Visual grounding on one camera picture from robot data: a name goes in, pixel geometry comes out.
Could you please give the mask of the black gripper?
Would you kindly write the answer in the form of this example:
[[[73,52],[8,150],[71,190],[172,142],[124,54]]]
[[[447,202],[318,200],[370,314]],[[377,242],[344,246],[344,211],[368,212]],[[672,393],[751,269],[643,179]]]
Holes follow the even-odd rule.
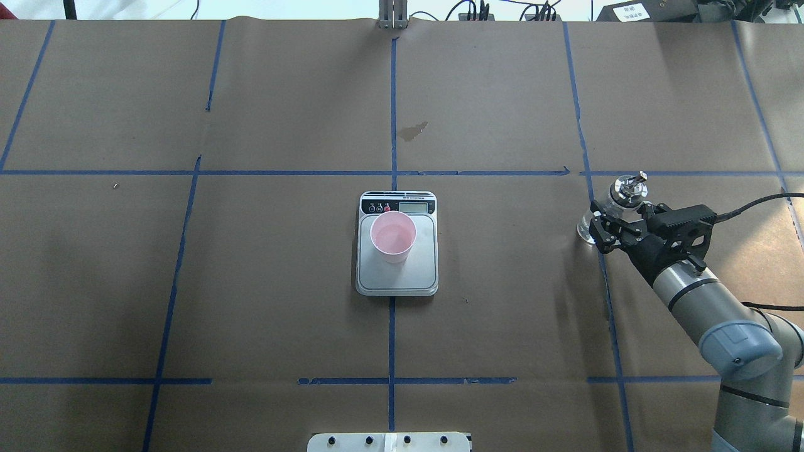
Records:
[[[639,218],[634,223],[607,214],[594,215],[589,222],[589,234],[602,255],[622,249],[641,277],[652,286],[658,275],[670,266],[658,261],[663,241],[647,227],[666,227],[670,208],[665,203],[644,202],[636,212]]]

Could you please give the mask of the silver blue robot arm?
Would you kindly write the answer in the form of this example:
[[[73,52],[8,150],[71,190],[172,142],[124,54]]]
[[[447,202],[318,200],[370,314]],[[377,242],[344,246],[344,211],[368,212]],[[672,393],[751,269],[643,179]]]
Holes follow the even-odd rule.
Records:
[[[644,203],[628,222],[592,201],[589,232],[601,254],[627,254],[720,376],[711,450],[801,451],[802,420],[789,413],[801,327],[778,307],[739,301],[705,262],[714,225],[746,210]]]

